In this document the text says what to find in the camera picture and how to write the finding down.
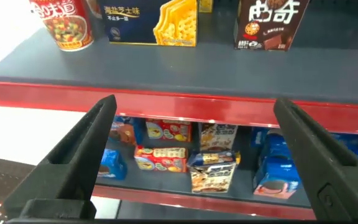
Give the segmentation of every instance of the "product packaging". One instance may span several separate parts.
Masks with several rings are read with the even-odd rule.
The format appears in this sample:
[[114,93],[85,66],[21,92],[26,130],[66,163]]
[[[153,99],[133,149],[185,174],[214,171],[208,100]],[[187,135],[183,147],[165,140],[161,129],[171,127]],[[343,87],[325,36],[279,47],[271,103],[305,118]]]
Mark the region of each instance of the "product packaging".
[[300,183],[293,161],[267,157],[254,177],[254,195],[288,199]]
[[187,149],[171,148],[135,148],[135,160],[142,170],[160,170],[186,172]]
[[288,50],[308,0],[240,0],[234,47]]
[[93,43],[90,21],[82,0],[30,0],[60,49],[77,51]]
[[212,12],[212,7],[214,4],[214,0],[200,0],[198,7],[199,7],[199,12]]
[[237,126],[231,124],[199,123],[200,151],[230,151],[237,134]]
[[127,175],[127,165],[117,150],[105,149],[100,163],[98,177],[110,177],[124,180]]
[[188,161],[193,193],[227,192],[236,169],[236,156],[231,151],[192,154]]
[[111,43],[195,47],[197,0],[99,0]]
[[115,116],[111,125],[109,140],[132,145],[142,144],[143,132],[140,128],[141,122],[140,118]]
[[162,119],[146,119],[150,139],[191,141],[191,122]]

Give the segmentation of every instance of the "brown box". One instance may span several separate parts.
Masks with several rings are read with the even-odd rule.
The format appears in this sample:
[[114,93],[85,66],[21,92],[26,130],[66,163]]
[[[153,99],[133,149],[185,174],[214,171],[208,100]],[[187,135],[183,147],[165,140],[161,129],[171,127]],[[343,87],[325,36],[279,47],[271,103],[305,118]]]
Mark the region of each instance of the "brown box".
[[234,48],[288,50],[309,0],[240,0]]

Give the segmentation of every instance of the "instant noodle cup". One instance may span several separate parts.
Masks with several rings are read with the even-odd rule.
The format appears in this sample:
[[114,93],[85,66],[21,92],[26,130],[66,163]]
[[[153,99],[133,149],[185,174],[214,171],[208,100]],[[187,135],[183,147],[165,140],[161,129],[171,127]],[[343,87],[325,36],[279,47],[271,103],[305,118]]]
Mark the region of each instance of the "instant noodle cup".
[[77,51],[93,43],[92,30],[81,0],[30,0],[50,35],[64,51]]

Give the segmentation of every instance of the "cookie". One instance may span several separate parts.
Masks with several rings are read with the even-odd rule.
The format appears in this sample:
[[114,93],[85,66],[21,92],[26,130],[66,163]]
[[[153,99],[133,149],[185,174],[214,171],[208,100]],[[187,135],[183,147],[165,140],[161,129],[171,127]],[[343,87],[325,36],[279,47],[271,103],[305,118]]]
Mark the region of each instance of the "cookie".
[[283,7],[288,0],[266,0],[266,1],[269,9],[276,10]]
[[246,34],[255,35],[260,30],[260,26],[257,22],[250,22],[246,25]]

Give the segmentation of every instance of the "chocolate snack box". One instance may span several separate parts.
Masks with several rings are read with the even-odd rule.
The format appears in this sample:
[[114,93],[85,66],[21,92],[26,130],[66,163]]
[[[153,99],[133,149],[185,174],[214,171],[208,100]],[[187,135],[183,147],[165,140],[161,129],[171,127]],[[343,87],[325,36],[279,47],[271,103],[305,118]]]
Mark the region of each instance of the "chocolate snack box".
[[110,43],[195,47],[197,0],[99,0]]
[[308,1],[240,0],[234,26],[234,48],[287,51]]

